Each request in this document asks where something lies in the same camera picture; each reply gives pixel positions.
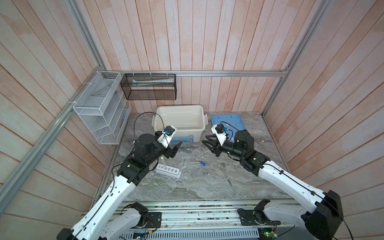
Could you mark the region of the blue capped test tube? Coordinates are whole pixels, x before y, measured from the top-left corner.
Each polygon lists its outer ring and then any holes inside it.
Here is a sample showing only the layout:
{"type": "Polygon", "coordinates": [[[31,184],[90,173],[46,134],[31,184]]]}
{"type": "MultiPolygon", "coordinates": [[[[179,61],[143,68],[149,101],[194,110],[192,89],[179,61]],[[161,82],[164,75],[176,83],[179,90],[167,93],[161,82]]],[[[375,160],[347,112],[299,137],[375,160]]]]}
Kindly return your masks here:
{"type": "Polygon", "coordinates": [[[188,164],[188,165],[182,165],[182,168],[189,168],[189,167],[197,167],[197,166],[205,166],[205,163],[198,163],[198,164],[188,164]]]}
{"type": "Polygon", "coordinates": [[[181,163],[181,165],[205,165],[205,163],[203,161],[199,161],[199,162],[191,162],[191,163],[181,163]]]}

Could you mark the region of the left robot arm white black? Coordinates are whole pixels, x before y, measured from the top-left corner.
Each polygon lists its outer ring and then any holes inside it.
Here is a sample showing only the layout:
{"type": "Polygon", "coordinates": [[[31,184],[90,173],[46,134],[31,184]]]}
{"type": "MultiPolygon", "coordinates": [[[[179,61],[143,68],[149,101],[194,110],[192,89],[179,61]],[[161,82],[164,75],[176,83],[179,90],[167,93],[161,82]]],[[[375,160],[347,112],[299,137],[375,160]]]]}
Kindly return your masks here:
{"type": "Polygon", "coordinates": [[[127,213],[113,221],[110,218],[123,200],[151,171],[150,165],[161,157],[174,158],[181,144],[173,148],[169,143],[172,134],[157,131],[143,134],[134,142],[134,148],[122,162],[113,182],[91,210],[71,229],[62,229],[58,240],[115,240],[132,227],[145,227],[148,209],[139,203],[132,204],[127,213]]]}

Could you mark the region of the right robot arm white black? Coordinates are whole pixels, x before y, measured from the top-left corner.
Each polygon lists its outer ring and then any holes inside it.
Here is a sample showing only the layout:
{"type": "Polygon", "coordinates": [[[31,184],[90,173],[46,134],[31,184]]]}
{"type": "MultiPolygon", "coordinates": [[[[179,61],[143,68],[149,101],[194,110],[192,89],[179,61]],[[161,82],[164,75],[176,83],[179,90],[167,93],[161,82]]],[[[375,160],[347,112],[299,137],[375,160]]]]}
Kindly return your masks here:
{"type": "Polygon", "coordinates": [[[340,196],[334,191],[323,192],[280,168],[269,157],[254,149],[254,138],[248,131],[237,131],[234,141],[223,130],[213,127],[213,134],[202,143],[217,157],[222,153],[240,163],[248,172],[274,184],[299,203],[281,205],[262,200],[253,211],[238,210],[244,220],[257,225],[285,222],[306,228],[318,240],[332,240],[344,215],[340,196]]]}

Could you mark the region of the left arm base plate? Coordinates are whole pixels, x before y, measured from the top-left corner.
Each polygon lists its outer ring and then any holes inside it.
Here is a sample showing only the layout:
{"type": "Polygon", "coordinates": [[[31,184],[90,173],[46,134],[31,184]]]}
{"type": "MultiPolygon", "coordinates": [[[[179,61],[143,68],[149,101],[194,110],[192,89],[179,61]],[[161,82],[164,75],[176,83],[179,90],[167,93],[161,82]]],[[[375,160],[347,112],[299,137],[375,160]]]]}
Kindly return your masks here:
{"type": "Polygon", "coordinates": [[[134,229],[153,228],[158,229],[161,227],[162,213],[161,212],[149,212],[140,217],[139,223],[134,229]]]}

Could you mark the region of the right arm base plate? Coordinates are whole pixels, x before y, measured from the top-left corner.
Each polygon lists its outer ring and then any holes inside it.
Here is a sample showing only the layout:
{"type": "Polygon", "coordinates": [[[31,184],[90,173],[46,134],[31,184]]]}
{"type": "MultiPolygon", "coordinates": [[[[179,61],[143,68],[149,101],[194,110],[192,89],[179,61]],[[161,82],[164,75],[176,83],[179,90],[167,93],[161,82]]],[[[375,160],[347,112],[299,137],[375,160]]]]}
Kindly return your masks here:
{"type": "Polygon", "coordinates": [[[237,209],[242,226],[278,226],[280,221],[271,221],[263,213],[255,210],[237,209]]]}

